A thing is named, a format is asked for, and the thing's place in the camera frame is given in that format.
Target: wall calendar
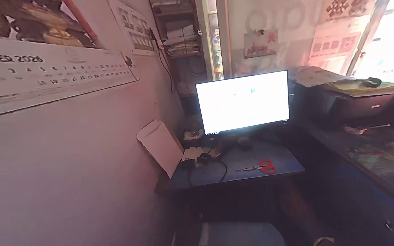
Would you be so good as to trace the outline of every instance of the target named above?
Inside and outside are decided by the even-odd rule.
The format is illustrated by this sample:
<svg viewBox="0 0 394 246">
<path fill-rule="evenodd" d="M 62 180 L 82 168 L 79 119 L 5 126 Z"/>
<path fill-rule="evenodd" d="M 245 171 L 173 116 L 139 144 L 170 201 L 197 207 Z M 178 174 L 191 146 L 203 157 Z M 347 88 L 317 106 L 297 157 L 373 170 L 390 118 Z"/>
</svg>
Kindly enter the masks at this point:
<svg viewBox="0 0 394 246">
<path fill-rule="evenodd" d="M 129 61 L 71 0 L 0 0 L 0 114 L 136 81 Z"/>
</svg>

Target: scissors handle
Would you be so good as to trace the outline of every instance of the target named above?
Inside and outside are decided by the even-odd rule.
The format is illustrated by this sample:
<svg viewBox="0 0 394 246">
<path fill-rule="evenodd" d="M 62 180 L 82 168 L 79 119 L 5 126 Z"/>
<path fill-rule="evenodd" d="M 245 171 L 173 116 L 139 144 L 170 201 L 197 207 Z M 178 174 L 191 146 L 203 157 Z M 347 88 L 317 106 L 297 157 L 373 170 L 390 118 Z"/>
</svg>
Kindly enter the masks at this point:
<svg viewBox="0 0 394 246">
<path fill-rule="evenodd" d="M 259 161 L 259 165 L 260 166 L 264 166 L 261 167 L 261 171 L 265 172 L 265 173 L 275 173 L 276 172 L 276 167 L 273 165 L 273 162 L 269 159 L 263 159 Z"/>
<path fill-rule="evenodd" d="M 266 166 L 266 167 L 261 167 L 261 171 L 265 173 L 275 173 L 276 172 L 276 167 L 274 166 Z"/>
</svg>

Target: red scissors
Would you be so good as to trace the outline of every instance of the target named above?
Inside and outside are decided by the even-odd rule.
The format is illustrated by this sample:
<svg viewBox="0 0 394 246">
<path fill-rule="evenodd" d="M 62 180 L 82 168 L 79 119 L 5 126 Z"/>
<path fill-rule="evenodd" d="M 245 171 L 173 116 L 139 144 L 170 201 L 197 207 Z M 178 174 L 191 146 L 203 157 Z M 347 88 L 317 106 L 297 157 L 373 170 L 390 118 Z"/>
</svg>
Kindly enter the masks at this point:
<svg viewBox="0 0 394 246">
<path fill-rule="evenodd" d="M 240 169 L 237 170 L 239 172 L 243 172 L 243 171 L 252 171 L 252 170 L 256 170 L 259 169 L 265 173 L 275 173 L 276 172 L 276 167 L 273 165 L 273 162 L 269 159 L 264 159 L 264 160 L 260 160 L 258 162 L 259 166 L 257 167 L 246 167 L 244 169 Z"/>
</svg>

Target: poster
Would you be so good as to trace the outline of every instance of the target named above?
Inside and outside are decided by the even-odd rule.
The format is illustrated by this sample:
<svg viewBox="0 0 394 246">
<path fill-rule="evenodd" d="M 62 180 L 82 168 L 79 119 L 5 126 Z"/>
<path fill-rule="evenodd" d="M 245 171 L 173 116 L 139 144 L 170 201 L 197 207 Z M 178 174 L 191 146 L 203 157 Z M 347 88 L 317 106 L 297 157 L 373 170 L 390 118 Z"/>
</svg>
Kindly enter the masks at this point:
<svg viewBox="0 0 394 246">
<path fill-rule="evenodd" d="M 318 25 L 309 52 L 308 65 L 346 75 L 368 22 L 369 16 L 361 16 Z"/>
<path fill-rule="evenodd" d="M 135 81 L 124 57 L 71 0 L 0 0 L 0 114 Z"/>
<path fill-rule="evenodd" d="M 277 29 L 244 34 L 244 58 L 276 55 Z"/>
<path fill-rule="evenodd" d="M 324 0 L 319 23 L 371 14 L 375 0 Z"/>
<path fill-rule="evenodd" d="M 145 16 L 119 0 L 111 0 L 110 8 L 119 28 L 133 44 L 132 53 L 143 56 L 157 55 L 151 43 L 150 27 Z"/>
</svg>

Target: glowing white screen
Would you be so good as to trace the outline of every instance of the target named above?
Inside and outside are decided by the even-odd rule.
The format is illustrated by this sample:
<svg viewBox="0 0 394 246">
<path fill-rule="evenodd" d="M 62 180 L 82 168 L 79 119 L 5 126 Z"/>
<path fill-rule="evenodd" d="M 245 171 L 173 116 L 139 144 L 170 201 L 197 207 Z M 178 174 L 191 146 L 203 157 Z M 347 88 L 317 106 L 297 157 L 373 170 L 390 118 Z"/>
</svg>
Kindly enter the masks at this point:
<svg viewBox="0 0 394 246">
<path fill-rule="evenodd" d="M 197 84 L 205 133 L 290 118 L 287 71 Z"/>
</svg>

